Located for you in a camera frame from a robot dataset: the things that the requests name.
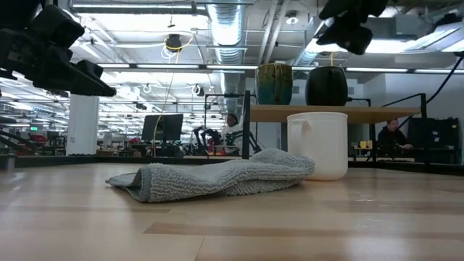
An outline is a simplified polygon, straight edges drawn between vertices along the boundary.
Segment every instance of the man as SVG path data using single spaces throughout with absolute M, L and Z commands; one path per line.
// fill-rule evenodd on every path
M 398 129 L 398 119 L 387 120 L 386 126 L 378 133 L 378 143 L 382 145 L 398 145 L 402 149 L 412 149 L 405 135 Z

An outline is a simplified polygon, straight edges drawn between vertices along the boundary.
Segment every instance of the person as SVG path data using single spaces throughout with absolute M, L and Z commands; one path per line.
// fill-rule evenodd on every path
M 380 145 L 398 145 L 401 149 L 412 149 L 403 132 L 398 128 L 398 119 L 387 120 L 386 126 L 378 133 L 378 143 Z
M 234 133 L 236 131 L 241 131 L 241 127 L 239 125 L 239 119 L 237 118 L 237 116 L 234 114 L 234 113 L 229 113 L 227 114 L 227 118 L 225 119 L 226 120 L 226 124 L 221 132 L 221 135 L 223 137 L 223 140 L 224 140 L 224 144 L 225 144 L 225 135 L 227 133 Z M 233 141 L 233 147 L 225 147 L 225 153 L 227 155 L 230 155 L 230 156 L 239 156 L 240 155 L 240 150 L 241 150 L 241 143 L 242 143 L 242 138 L 236 138 L 234 141 Z

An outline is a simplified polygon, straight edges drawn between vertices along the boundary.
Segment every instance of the gray towel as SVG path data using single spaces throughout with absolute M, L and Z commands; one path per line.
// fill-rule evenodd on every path
M 266 149 L 249 160 L 211 165 L 150 164 L 137 173 L 106 182 L 127 190 L 140 202 L 166 202 L 208 194 L 240 196 L 286 189 L 303 181 L 313 170 L 312 159 Z

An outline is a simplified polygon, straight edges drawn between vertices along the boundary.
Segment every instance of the white mug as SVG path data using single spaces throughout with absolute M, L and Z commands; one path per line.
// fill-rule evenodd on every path
M 314 160 L 309 181 L 336 181 L 348 171 L 348 115 L 306 112 L 287 117 L 289 153 Z

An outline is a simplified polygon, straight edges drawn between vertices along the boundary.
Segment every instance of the vase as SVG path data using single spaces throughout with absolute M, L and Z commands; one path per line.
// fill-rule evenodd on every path
M 293 92 L 293 74 L 290 65 L 261 65 L 256 69 L 255 79 L 258 104 L 290 104 Z
M 310 71 L 306 81 L 306 104 L 344 106 L 348 100 L 348 83 L 340 67 L 318 67 Z

